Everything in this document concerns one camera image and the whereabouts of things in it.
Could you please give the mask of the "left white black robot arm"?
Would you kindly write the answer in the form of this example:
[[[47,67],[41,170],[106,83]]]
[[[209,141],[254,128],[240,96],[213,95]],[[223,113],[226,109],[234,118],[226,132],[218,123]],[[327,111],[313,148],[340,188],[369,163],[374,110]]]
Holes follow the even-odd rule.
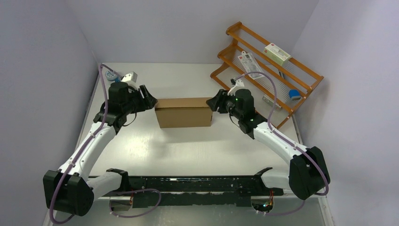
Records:
[[[127,116],[151,110],[157,102],[144,85],[138,88],[131,82],[110,85],[82,143],[64,164],[57,170],[48,170],[43,177],[50,212],[84,216],[99,197],[110,192],[123,196],[131,191],[128,173],[124,170],[108,169],[96,178],[90,178],[90,172],[103,150],[124,127]]]

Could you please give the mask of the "brown cardboard box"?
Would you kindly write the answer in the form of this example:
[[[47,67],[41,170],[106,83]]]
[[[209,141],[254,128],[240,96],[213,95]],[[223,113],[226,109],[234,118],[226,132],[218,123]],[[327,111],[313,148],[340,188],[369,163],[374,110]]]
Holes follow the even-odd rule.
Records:
[[[158,99],[155,113],[161,128],[210,127],[213,112],[208,97]]]

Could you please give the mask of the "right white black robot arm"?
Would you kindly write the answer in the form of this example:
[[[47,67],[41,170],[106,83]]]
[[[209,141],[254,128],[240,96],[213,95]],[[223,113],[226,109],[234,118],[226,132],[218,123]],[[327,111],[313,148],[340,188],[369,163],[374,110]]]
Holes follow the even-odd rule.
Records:
[[[269,120],[255,110],[254,98],[248,89],[233,95],[220,89],[206,101],[211,111],[226,113],[238,120],[240,130],[276,153],[288,166],[288,171],[269,169],[254,182],[254,190],[267,194],[272,188],[287,189],[301,199],[328,193],[330,177],[322,151],[294,142],[279,132]]]

